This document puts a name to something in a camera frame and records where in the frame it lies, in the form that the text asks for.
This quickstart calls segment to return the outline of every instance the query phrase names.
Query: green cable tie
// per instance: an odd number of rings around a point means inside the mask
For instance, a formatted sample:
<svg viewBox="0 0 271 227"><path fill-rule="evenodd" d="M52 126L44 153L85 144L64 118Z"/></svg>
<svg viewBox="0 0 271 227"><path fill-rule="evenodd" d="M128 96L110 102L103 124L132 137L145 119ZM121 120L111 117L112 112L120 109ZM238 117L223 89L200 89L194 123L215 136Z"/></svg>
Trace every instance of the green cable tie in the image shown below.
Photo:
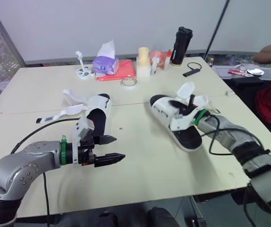
<svg viewBox="0 0 271 227"><path fill-rule="evenodd" d="M202 117L204 116L204 114L208 112L208 110L204 109L200 112L200 114L198 115L198 117L193 121L194 125L198 125L199 121L202 119Z"/></svg>
<svg viewBox="0 0 271 227"><path fill-rule="evenodd" d="M67 144L67 139L66 136L62 136L61 139L61 165L66 165L66 144Z"/></svg>

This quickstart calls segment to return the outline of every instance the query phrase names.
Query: purple tissue packet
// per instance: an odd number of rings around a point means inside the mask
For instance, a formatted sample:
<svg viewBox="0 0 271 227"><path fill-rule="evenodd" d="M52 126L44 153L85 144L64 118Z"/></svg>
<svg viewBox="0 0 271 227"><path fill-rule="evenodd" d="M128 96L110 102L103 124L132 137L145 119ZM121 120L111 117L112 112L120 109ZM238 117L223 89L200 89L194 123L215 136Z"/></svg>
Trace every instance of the purple tissue packet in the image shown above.
<svg viewBox="0 0 271 227"><path fill-rule="evenodd" d="M118 70L118 58L112 59L105 56L98 56L93 60L93 70L96 73L115 75Z"/></svg>

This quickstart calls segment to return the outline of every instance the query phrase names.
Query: white wall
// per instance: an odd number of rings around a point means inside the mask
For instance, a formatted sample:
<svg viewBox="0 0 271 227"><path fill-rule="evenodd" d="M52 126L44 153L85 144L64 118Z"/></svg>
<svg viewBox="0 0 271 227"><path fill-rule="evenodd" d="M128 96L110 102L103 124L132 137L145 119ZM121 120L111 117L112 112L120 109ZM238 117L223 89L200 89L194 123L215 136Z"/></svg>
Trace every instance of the white wall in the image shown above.
<svg viewBox="0 0 271 227"><path fill-rule="evenodd" d="M205 50L225 0L0 0L0 20L26 63L95 56L114 39L117 54L173 48L178 27L189 50Z"/></svg>
<svg viewBox="0 0 271 227"><path fill-rule="evenodd" d="M231 0L211 51L258 52L271 44L271 0Z"/></svg>

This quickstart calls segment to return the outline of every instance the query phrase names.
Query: glue bottle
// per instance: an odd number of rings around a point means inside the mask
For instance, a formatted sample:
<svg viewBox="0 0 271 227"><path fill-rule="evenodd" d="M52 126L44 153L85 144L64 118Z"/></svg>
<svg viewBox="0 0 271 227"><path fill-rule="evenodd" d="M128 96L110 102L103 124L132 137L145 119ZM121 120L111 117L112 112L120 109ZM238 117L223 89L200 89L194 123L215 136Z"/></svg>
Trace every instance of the glue bottle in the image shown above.
<svg viewBox="0 0 271 227"><path fill-rule="evenodd" d="M169 63L170 63L170 57L171 57L171 55L172 55L172 51L171 51L171 50L168 50L167 55L166 55L166 58L165 58L163 70L167 70L167 69L168 69L168 66L169 66Z"/></svg>

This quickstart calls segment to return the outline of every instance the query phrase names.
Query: charger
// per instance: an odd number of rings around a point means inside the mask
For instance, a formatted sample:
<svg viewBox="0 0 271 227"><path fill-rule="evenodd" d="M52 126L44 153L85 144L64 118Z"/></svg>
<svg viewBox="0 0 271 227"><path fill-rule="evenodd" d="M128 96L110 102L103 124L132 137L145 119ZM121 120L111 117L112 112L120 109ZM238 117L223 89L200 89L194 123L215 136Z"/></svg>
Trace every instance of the charger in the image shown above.
<svg viewBox="0 0 271 227"><path fill-rule="evenodd" d="M197 64L197 65L200 66L200 68L199 68L199 69L194 69L194 68L190 67L189 64ZM192 74L195 74L195 73L197 73L197 72L200 72L200 71L201 71L201 68L202 68L202 65L199 64L199 63L196 63L196 62L189 62L189 63L187 64L187 67L190 68L191 71L185 72L185 73L183 74L184 77L188 77L188 76L191 76Z"/></svg>

